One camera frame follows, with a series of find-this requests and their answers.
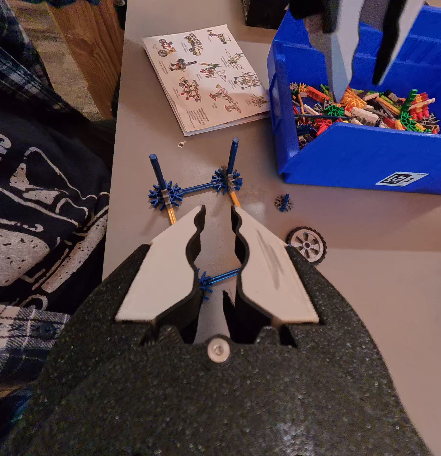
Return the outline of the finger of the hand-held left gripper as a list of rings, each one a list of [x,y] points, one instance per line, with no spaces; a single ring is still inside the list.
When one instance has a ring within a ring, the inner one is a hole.
[[[330,34],[329,84],[336,103],[340,103],[353,75],[353,58],[359,44],[362,0],[338,2],[337,21]]]
[[[423,0],[382,1],[379,10],[382,39],[375,59],[373,85],[383,83],[424,3]]]

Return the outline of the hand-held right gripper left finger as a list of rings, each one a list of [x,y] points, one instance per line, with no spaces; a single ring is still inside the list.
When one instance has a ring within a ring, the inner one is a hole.
[[[189,325],[200,311],[195,260],[206,207],[199,205],[156,236],[116,314],[117,322]]]

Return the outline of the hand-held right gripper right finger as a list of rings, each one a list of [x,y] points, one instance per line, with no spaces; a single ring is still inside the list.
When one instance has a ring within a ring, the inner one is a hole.
[[[231,226],[241,264],[236,312],[244,324],[318,324],[319,316],[287,244],[237,205],[231,207]]]

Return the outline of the pile of colourful toy pieces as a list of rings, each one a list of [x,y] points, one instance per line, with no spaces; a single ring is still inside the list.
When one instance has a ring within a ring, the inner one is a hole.
[[[299,150],[335,123],[441,135],[440,118],[432,111],[436,99],[427,92],[411,89],[400,97],[391,90],[348,87],[337,103],[326,84],[315,88],[293,82],[289,89]]]

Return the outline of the blue yellow toy rod frame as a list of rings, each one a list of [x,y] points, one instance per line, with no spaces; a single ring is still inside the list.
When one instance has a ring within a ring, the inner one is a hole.
[[[216,169],[209,182],[186,188],[165,180],[157,155],[150,154],[149,160],[157,179],[157,184],[153,185],[153,189],[149,190],[148,195],[152,207],[159,208],[160,211],[166,210],[171,224],[175,224],[177,221],[174,208],[180,206],[184,196],[192,193],[216,190],[217,193],[222,195],[228,194],[233,205],[240,207],[237,193],[241,190],[243,178],[240,172],[235,169],[238,147],[239,139],[235,137],[231,142],[228,165]]]

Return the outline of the blue storage bin white label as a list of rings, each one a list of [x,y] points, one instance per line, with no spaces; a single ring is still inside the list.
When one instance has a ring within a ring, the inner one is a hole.
[[[441,8],[424,6],[384,83],[371,83],[382,33],[360,25],[353,89],[426,92],[441,130]],[[286,183],[441,195],[441,131],[421,134],[337,123],[298,148],[290,83],[327,83],[325,58],[313,49],[302,20],[288,11],[267,59],[278,173]]]

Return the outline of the black box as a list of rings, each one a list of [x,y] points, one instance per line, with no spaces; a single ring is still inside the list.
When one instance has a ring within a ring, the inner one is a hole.
[[[277,30],[288,9],[288,0],[243,0],[245,24]]]

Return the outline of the grey toy wheel black tyre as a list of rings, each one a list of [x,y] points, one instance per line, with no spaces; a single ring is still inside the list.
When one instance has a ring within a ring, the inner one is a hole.
[[[322,235],[310,227],[296,227],[286,236],[286,243],[294,247],[309,263],[320,265],[327,254],[327,245]]]

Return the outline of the toy instruction booklet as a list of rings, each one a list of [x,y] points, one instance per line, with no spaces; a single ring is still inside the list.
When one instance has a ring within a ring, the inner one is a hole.
[[[268,90],[228,26],[143,38],[185,137],[269,115]]]

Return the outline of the person in black shirt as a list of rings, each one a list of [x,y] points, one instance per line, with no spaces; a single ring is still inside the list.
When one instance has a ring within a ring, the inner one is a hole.
[[[26,37],[7,1],[0,1],[1,113],[55,120],[72,109],[50,87],[38,52]],[[0,304],[0,448],[18,424],[35,380],[55,342],[50,312]]]

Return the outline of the person's black printed t-shirt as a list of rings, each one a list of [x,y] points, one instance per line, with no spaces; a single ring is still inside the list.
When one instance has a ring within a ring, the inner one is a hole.
[[[0,95],[0,304],[73,314],[99,285],[111,172]]]

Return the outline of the wooden furniture panel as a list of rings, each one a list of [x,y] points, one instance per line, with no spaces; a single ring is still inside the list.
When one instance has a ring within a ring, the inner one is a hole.
[[[42,39],[44,31],[56,32],[83,76],[87,91],[103,119],[114,117],[113,96],[122,64],[124,25],[118,10],[124,1],[70,1],[52,5],[50,1],[11,1],[24,27]]]

